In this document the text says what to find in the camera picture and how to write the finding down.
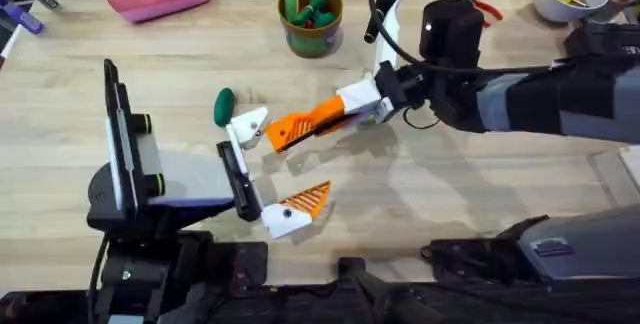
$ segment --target black mount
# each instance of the black mount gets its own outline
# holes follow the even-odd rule
[[[371,323],[470,323],[453,316],[444,316],[430,308],[423,297],[408,284],[390,284],[368,273],[361,258],[340,258],[338,274],[340,282],[351,282],[354,285]]]
[[[199,283],[242,292],[264,284],[267,245],[214,243],[210,232],[180,231],[146,245],[109,240],[102,288],[95,303],[98,324],[114,314],[143,316],[155,323],[160,315],[185,304]]]
[[[185,304],[196,284],[227,291],[262,285],[267,275],[265,243],[214,243],[209,232],[181,230],[234,207],[246,221],[259,218],[259,202],[249,178],[239,168],[231,143],[218,143],[217,149],[233,199],[213,206],[152,204],[149,199],[163,195],[166,184],[162,173],[142,171],[138,136],[151,134],[151,117],[131,113],[116,66],[106,59],[104,68],[112,157],[89,184],[87,223],[105,233],[109,249],[95,302],[93,289],[104,245],[92,275],[91,314],[100,324],[116,314],[143,316],[145,323],[155,323],[160,315]]]
[[[526,219],[490,239],[434,240],[420,250],[431,264],[436,281],[482,280],[511,285],[516,281],[541,282],[518,245],[522,233],[548,219]]]

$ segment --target gray arm sleeve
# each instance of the gray arm sleeve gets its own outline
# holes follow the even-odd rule
[[[586,62],[537,76],[504,75],[477,93],[489,131],[640,143],[640,66]]]

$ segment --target black base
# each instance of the black base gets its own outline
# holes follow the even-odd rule
[[[116,314],[155,323],[185,304],[199,283],[230,292],[262,285],[267,252],[263,242],[214,243],[211,233],[203,231],[181,231],[144,245],[112,240],[95,305],[97,323],[107,323]]]
[[[420,249],[420,255],[431,264],[437,281],[540,282],[518,240],[524,231],[547,219],[542,215],[523,220],[492,239],[434,240]]]

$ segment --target wooden table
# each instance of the wooden table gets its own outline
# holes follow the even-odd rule
[[[143,25],[105,0],[60,0],[61,14],[35,4],[46,23],[22,31],[0,71],[0,290],[86,288],[101,233],[85,222],[87,184],[107,160],[102,61],[120,68],[133,107],[153,116],[162,149],[217,155],[225,132],[212,123],[218,91],[237,112],[266,105],[273,118],[305,111],[370,70],[362,37],[366,0],[344,0],[342,47],[301,59],[285,43],[276,0],[212,0]],[[403,0],[400,43],[417,53],[422,8]],[[531,0],[485,0],[504,21],[484,31],[485,67],[547,64],[561,57],[567,27],[551,28]],[[428,109],[414,121],[433,120]],[[264,140],[247,153],[265,196],[285,197],[332,180],[316,224],[270,240],[233,212],[195,227],[224,241],[269,243],[270,283],[333,278],[345,255],[364,256],[388,280],[429,280],[418,249],[436,238],[493,235],[528,217],[577,215],[616,203],[590,165],[618,144],[547,135],[428,131],[394,118],[370,131],[311,139],[285,157]]]

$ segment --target plastic part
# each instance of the plastic part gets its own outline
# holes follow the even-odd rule
[[[231,127],[242,149],[252,149],[264,134],[264,127],[269,122],[268,116],[269,111],[267,108],[261,107],[231,118],[231,122],[227,127]]]
[[[333,21],[336,20],[336,16],[333,15],[332,12],[322,13],[316,10],[313,13],[312,19],[313,19],[313,28],[318,29],[333,23]]]
[[[131,114],[133,131],[138,134],[151,134],[151,116],[149,114]]]
[[[269,125],[265,132],[269,137],[273,149],[280,153],[292,142],[308,135],[319,125],[344,116],[344,104],[340,96],[334,96],[318,105],[313,111],[305,114],[289,114]],[[328,130],[316,134],[317,136],[331,133],[346,124],[342,121]]]
[[[347,85],[336,91],[344,103],[345,114],[356,114],[370,111],[380,101],[380,91],[370,73],[359,82]]]
[[[300,10],[300,0],[284,0],[284,17],[289,22],[298,14]]]
[[[311,19],[314,11],[322,9],[326,3],[327,0],[309,0],[309,4],[299,11],[293,20],[289,22],[295,26],[303,26],[307,20]]]
[[[282,204],[266,206],[260,214],[262,224],[274,239],[290,234],[311,224],[309,213],[292,209]]]
[[[329,197],[331,181],[326,181],[312,188],[279,201],[280,204],[308,213],[315,218]]]
[[[219,127],[224,127],[231,121],[233,107],[236,105],[236,98],[231,89],[224,88],[218,94],[213,105],[213,121]]]
[[[400,5],[400,0],[396,0],[393,5],[391,5],[391,8],[389,8],[387,15],[384,17],[384,21],[382,22],[382,25],[387,30],[387,33],[389,33],[389,36],[391,36],[391,39],[396,43],[398,42],[398,36],[400,33],[400,24],[396,19],[398,5]],[[396,54],[396,51],[391,48],[382,35],[378,35],[376,39],[376,57],[375,62],[373,63],[373,76],[375,76],[380,69],[380,63],[388,60],[389,63],[391,63],[391,66],[395,68],[397,59],[398,55]]]
[[[330,181],[263,208],[262,223],[274,239],[311,224],[329,197]]]

